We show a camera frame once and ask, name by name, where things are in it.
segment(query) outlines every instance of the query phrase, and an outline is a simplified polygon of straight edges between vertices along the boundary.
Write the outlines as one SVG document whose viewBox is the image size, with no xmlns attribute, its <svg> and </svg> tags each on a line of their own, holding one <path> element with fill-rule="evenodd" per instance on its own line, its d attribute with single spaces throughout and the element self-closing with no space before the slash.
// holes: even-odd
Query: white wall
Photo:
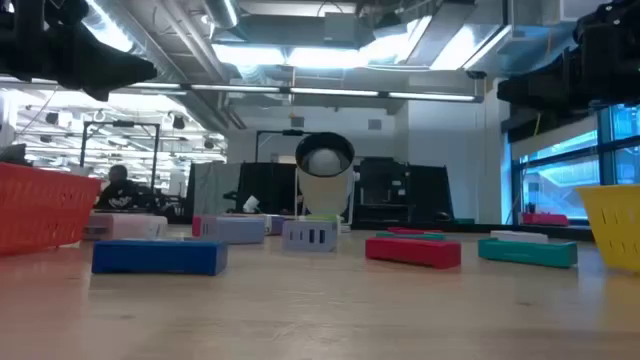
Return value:
<svg viewBox="0 0 640 360">
<path fill-rule="evenodd" d="M 409 161 L 409 102 L 395 116 L 393 148 L 396 161 Z"/>
<path fill-rule="evenodd" d="M 483 104 L 409 103 L 409 162 L 446 166 L 454 215 L 486 224 L 503 223 L 511 205 L 510 157 L 500 130 L 509 106 L 496 88 Z"/>
<path fill-rule="evenodd" d="M 318 107 L 238 107 L 235 110 L 251 130 L 228 134 L 228 163 L 255 161 L 256 130 L 290 129 L 290 114 L 305 118 L 301 130 L 331 131 L 344 136 L 353 144 L 356 157 L 394 156 L 395 118 L 387 115 L 384 109 L 342 108 L 335 111 Z M 368 130 L 369 119 L 380 119 L 382 130 Z M 300 140 L 300 137 L 262 134 L 258 161 L 269 162 L 272 154 L 292 156 Z"/>
<path fill-rule="evenodd" d="M 478 104 L 411 101 L 409 163 L 446 166 L 453 212 L 477 218 Z"/>
</svg>

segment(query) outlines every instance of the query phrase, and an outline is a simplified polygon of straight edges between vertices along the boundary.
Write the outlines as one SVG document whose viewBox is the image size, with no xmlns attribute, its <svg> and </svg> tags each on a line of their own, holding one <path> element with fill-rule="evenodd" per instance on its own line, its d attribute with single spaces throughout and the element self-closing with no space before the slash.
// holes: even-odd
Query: teal block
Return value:
<svg viewBox="0 0 640 360">
<path fill-rule="evenodd" d="M 443 234 L 394 234 L 389 231 L 381 231 L 376 234 L 377 238 L 394 238 L 394 239 L 419 239 L 419 240 L 444 240 L 445 236 Z"/>
<path fill-rule="evenodd" d="M 570 268 L 578 263 L 578 245 L 539 244 L 498 239 L 478 241 L 478 256 L 487 260 Z"/>
</svg>

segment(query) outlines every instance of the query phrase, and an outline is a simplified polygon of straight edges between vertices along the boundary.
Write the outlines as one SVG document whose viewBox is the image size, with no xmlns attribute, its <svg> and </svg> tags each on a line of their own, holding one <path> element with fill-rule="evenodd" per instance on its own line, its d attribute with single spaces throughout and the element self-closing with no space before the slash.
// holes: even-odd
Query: window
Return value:
<svg viewBox="0 0 640 360">
<path fill-rule="evenodd" d="M 523 178 L 523 205 L 536 205 L 536 212 L 564 214 L 570 219 L 586 219 L 576 187 L 600 185 L 596 156 L 556 162 L 527 170 Z"/>
<path fill-rule="evenodd" d="M 574 150 L 580 150 L 591 146 L 598 145 L 598 131 L 593 130 L 574 138 L 565 140 L 561 143 L 549 146 L 529 156 L 529 160 L 540 160 L 555 155 L 566 154 Z M 527 162 L 527 156 L 520 159 L 520 162 Z"/>
<path fill-rule="evenodd" d="M 611 107 L 611 130 L 613 140 L 640 135 L 640 107 Z"/>
<path fill-rule="evenodd" d="M 640 183 L 640 147 L 633 146 L 615 153 L 616 183 Z"/>
</svg>

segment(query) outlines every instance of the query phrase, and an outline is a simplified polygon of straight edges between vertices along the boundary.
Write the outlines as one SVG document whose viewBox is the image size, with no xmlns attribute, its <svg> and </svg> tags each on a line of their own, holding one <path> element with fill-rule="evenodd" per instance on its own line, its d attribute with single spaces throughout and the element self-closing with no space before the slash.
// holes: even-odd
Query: toy block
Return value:
<svg viewBox="0 0 640 360">
<path fill-rule="evenodd" d="M 570 268 L 578 263 L 578 246 L 485 239 L 478 241 L 478 256 L 487 260 Z"/>
<path fill-rule="evenodd" d="M 392 232 L 396 235 L 420 235 L 420 234 L 432 234 L 432 233 L 441 233 L 442 230 L 418 230 L 418 229 L 407 229 L 403 227 L 390 227 L 387 228 L 388 232 Z"/>
<path fill-rule="evenodd" d="M 202 216 L 194 215 L 191 222 L 191 236 L 199 237 L 202 231 Z"/>
<path fill-rule="evenodd" d="M 265 217 L 267 235 L 282 235 L 282 227 L 286 220 L 282 216 L 267 215 Z"/>
<path fill-rule="evenodd" d="M 369 259 L 426 265 L 436 269 L 460 266 L 461 246 L 455 242 L 371 238 L 365 243 Z"/>
<path fill-rule="evenodd" d="M 338 224 L 329 221 L 285 221 L 282 245 L 285 250 L 331 252 L 336 248 Z"/>
<path fill-rule="evenodd" d="M 227 245 L 222 243 L 111 240 L 96 242 L 91 271 L 213 276 L 226 266 Z"/>
<path fill-rule="evenodd" d="M 262 244 L 264 219 L 262 217 L 203 217 L 200 240 L 227 244 Z"/>
<path fill-rule="evenodd" d="M 525 243 L 539 243 L 546 244 L 549 242 L 549 237 L 545 234 L 537 234 L 522 231 L 497 231 L 491 232 L 491 238 L 501 241 L 514 241 Z"/>
<path fill-rule="evenodd" d="M 162 238 L 167 232 L 167 218 L 147 214 L 91 214 L 83 240 Z"/>
<path fill-rule="evenodd" d="M 422 239 L 422 240 L 444 240 L 444 234 L 394 234 L 390 231 L 381 231 L 376 237 L 398 238 L 398 239 Z"/>
</svg>

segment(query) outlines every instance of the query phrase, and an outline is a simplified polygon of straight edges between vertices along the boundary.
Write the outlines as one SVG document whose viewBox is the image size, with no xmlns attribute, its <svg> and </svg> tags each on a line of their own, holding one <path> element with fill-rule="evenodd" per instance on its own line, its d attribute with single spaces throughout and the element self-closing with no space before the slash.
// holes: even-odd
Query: lamp shade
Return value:
<svg viewBox="0 0 640 360">
<path fill-rule="evenodd" d="M 353 181 L 353 145 L 335 133 L 307 136 L 296 148 L 304 204 L 314 215 L 339 215 Z"/>
</svg>

